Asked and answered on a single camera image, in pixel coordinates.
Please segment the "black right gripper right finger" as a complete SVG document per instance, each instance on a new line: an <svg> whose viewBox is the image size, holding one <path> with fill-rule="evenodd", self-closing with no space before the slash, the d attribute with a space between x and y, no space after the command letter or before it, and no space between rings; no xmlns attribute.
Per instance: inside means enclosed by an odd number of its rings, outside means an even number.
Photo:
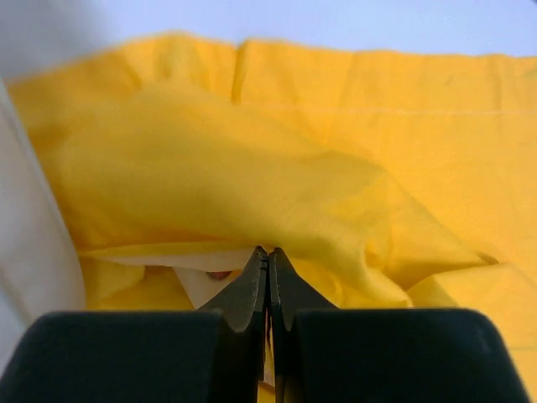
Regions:
<svg viewBox="0 0 537 403"><path fill-rule="evenodd" d="M467 309L339 309L268 257L278 402L526 402L496 327Z"/></svg>

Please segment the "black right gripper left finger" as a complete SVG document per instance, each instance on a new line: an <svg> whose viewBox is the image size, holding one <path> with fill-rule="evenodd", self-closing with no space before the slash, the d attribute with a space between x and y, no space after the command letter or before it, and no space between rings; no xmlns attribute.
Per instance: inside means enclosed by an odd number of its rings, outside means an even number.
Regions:
<svg viewBox="0 0 537 403"><path fill-rule="evenodd" d="M190 311L63 311L37 319L1 378L4 402L254 402L268 255Z"/></svg>

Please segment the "yellow cartoon pillowcase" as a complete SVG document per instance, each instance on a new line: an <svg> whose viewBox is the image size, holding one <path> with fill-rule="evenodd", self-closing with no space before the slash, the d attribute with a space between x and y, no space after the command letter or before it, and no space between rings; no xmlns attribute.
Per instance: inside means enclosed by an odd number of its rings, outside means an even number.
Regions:
<svg viewBox="0 0 537 403"><path fill-rule="evenodd" d="M536 60L169 34L13 81L92 310L280 247L341 308L468 307L536 393Z"/></svg>

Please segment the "cream printed pillow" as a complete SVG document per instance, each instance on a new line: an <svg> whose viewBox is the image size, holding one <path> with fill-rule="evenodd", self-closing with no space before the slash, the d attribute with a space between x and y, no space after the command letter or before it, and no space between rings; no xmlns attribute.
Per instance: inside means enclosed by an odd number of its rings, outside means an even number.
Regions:
<svg viewBox="0 0 537 403"><path fill-rule="evenodd" d="M186 255L175 268L138 269L109 262L107 275L140 274L138 283L87 301L74 245L33 147L5 89L1 90L1 318L26 327L51 312L176 310L199 307L228 280L210 269L239 270L246 249Z"/></svg>

